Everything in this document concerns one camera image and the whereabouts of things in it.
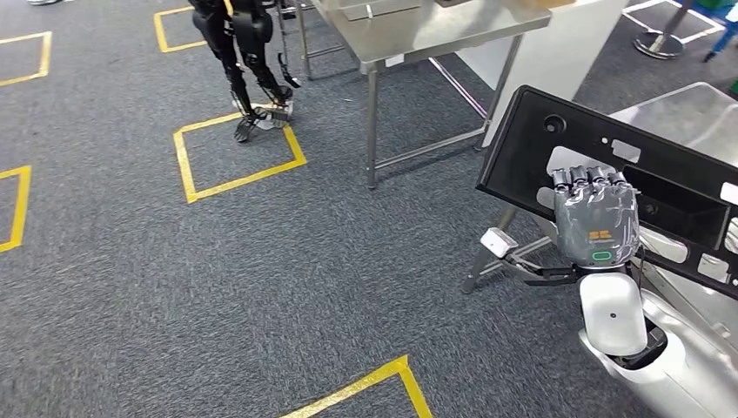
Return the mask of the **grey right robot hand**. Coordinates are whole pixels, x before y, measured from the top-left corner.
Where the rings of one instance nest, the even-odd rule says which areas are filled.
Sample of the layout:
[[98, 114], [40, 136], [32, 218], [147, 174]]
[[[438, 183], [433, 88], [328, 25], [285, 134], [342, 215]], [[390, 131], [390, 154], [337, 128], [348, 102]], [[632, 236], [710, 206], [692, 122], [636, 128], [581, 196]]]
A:
[[624, 174], [577, 165], [551, 177], [560, 250], [584, 269], [627, 264], [640, 245], [640, 223], [638, 191]]

